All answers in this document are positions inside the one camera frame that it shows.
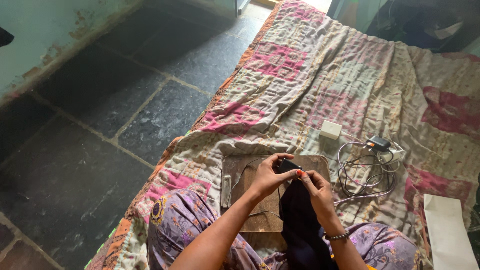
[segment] hand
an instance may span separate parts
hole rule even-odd
[[[273,167],[280,164],[283,158],[291,160],[293,157],[290,154],[276,153],[265,159],[258,165],[255,179],[247,192],[260,202],[272,194],[283,182],[298,178],[301,174],[300,170],[291,170],[281,174],[275,174],[273,171]]]
[[[336,216],[330,183],[316,171],[302,172],[300,179],[310,193],[313,210],[325,232],[330,236],[344,234],[345,230]]]

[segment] stone floor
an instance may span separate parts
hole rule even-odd
[[[0,269],[83,269],[270,11],[145,4],[0,108]]]

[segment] person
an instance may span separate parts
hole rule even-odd
[[[283,182],[297,178],[310,195],[318,227],[325,235],[334,237],[349,232],[348,237],[337,240],[324,241],[321,236],[315,240],[328,246],[328,260],[335,262],[335,269],[419,269],[420,253],[401,232],[371,222],[343,228],[334,208],[331,186],[319,173],[292,170],[275,174],[274,167],[280,160],[293,157],[277,153],[264,160],[252,185],[222,216],[194,191],[177,189],[164,194],[155,202],[148,225],[150,269],[288,269],[288,251],[260,258],[238,233],[260,201]]]

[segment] patchwork quilt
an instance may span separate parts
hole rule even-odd
[[[423,194],[459,199],[466,227],[475,204],[479,77],[475,56],[433,54],[369,37],[302,1],[284,0],[189,133],[165,150],[86,268],[148,269],[147,227],[154,202],[169,190],[188,188],[219,211],[222,160],[228,155],[324,155],[336,197],[345,198],[336,158],[353,139],[320,136],[328,120],[361,140],[381,135],[406,151],[394,191],[338,204],[343,224],[375,221],[395,227],[417,244],[425,268],[431,269]],[[350,145],[340,158],[359,155],[360,148]],[[349,174],[362,182],[369,171],[357,167]]]

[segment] person's left hand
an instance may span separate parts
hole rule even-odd
[[[280,164],[283,158],[293,159],[293,155],[276,153],[265,159],[258,165],[257,173],[248,192],[263,200],[272,194],[283,182],[296,179],[301,175],[300,170],[291,170],[285,173],[275,174],[273,167]]]

